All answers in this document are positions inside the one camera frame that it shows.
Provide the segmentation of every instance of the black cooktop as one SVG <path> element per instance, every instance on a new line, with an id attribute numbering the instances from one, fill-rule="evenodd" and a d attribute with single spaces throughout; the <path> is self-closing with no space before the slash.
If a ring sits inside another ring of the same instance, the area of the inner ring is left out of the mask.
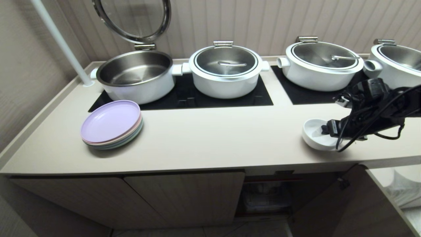
<path id="1" fill-rule="evenodd" d="M 284 76 L 282 68 L 278 68 L 278 66 L 272 66 L 272 70 L 278 78 L 279 82 L 281 82 L 282 87 L 284 88 L 285 92 L 287 92 L 287 95 L 293 105 L 334 103 L 335 100 L 333 97 L 337 96 L 339 92 L 344 90 L 342 89 L 335 92 L 318 92 L 309 90 L 288 80 Z M 352 78 L 348 86 L 353 86 L 365 79 L 368 79 L 368 77 L 362 71 L 359 71 Z"/>
<path id="2" fill-rule="evenodd" d="M 103 91 L 88 112 L 92 112 L 113 100 Z M 259 75 L 256 88 L 245 96 L 235 99 L 216 99 L 198 91 L 193 84 L 191 74 L 177 76 L 176 85 L 159 100 L 139 105 L 141 110 L 189 109 L 189 108 L 218 108 L 240 106 L 273 105 L 266 87 Z"/>

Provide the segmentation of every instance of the cabinet door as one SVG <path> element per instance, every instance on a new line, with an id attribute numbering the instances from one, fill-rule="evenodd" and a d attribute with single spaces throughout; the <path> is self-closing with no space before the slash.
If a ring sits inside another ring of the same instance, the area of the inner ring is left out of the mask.
<path id="1" fill-rule="evenodd" d="M 292 216 L 294 237 L 418 236 L 363 166 L 355 166 L 343 179 L 348 187 L 335 182 Z"/>
<path id="2" fill-rule="evenodd" d="M 12 178 L 11 181 L 111 228 L 141 229 L 168 225 L 120 178 Z"/>
<path id="3" fill-rule="evenodd" d="M 233 221 L 245 174 L 130 176 L 124 180 L 171 227 L 229 224 Z"/>

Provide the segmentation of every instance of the cooking pot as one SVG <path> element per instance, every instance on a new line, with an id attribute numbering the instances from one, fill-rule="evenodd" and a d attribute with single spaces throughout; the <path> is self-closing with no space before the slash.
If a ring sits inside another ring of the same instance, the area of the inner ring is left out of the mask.
<path id="1" fill-rule="evenodd" d="M 182 72 L 192 73 L 195 87 L 205 95 L 219 99 L 233 99 L 250 93 L 261 71 L 270 69 L 254 51 L 234 46 L 233 41 L 214 41 L 196 51 Z"/>
<path id="2" fill-rule="evenodd" d="M 96 78 L 113 100 L 132 100 L 139 105 L 166 95 L 181 75 L 181 65 L 159 51 L 134 51 L 102 64 Z"/>
<path id="3" fill-rule="evenodd" d="M 363 59 L 351 50 L 317 37 L 300 36 L 287 47 L 286 57 L 277 59 L 288 80 L 304 88 L 331 92 L 343 89 L 363 68 Z"/>
<path id="4" fill-rule="evenodd" d="M 173 65 L 171 57 L 156 51 L 155 44 L 151 43 L 170 24 L 170 1 L 162 0 L 162 3 L 164 14 L 161 25 L 151 35 L 142 36 L 128 33 L 122 29 L 123 26 L 117 26 L 107 15 L 112 9 L 104 9 L 106 4 L 93 0 L 102 21 L 123 39 L 135 43 L 134 48 L 139 50 L 108 60 L 96 72 L 96 78 L 111 99 L 132 100 L 140 105 L 155 101 L 171 91 L 175 85 L 175 75 L 182 75 L 181 65 Z"/>
<path id="5" fill-rule="evenodd" d="M 391 89 L 421 84 L 421 51 L 396 45 L 394 40 L 376 39 L 364 63 L 364 73 L 380 77 Z"/>

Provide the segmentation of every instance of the stainless steel lid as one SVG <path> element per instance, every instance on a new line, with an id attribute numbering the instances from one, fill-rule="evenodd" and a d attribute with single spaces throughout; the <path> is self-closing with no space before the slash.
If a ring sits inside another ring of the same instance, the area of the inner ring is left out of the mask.
<path id="1" fill-rule="evenodd" d="M 299 43 L 291 51 L 305 63 L 335 70 L 353 68 L 360 58 L 346 48 L 325 42 Z"/>
<path id="2" fill-rule="evenodd" d="M 378 48 L 379 53 L 387 59 L 406 68 L 421 72 L 421 52 L 394 45 L 383 45 Z"/>
<path id="3" fill-rule="evenodd" d="M 257 67 L 258 60 L 253 53 L 232 44 L 232 41 L 214 41 L 214 47 L 197 54 L 196 67 L 207 74 L 223 77 L 243 75 Z"/>
<path id="4" fill-rule="evenodd" d="M 170 0 L 92 0 L 96 13 L 123 39 L 146 44 L 162 35 L 170 24 Z"/>

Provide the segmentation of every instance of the wood paneled wall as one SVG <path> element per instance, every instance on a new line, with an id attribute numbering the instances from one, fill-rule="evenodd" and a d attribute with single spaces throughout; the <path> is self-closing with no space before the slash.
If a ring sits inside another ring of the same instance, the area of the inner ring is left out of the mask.
<path id="1" fill-rule="evenodd" d="M 59 3 L 91 60 L 133 50 L 133 44 L 101 22 L 91 0 Z M 171 0 L 171 4 L 170 27 L 156 45 L 174 58 L 188 58 L 220 39 L 234 40 L 261 56 L 283 55 L 298 35 L 317 35 L 357 53 L 369 53 L 375 38 L 393 38 L 400 45 L 421 49 L 420 0 Z"/>

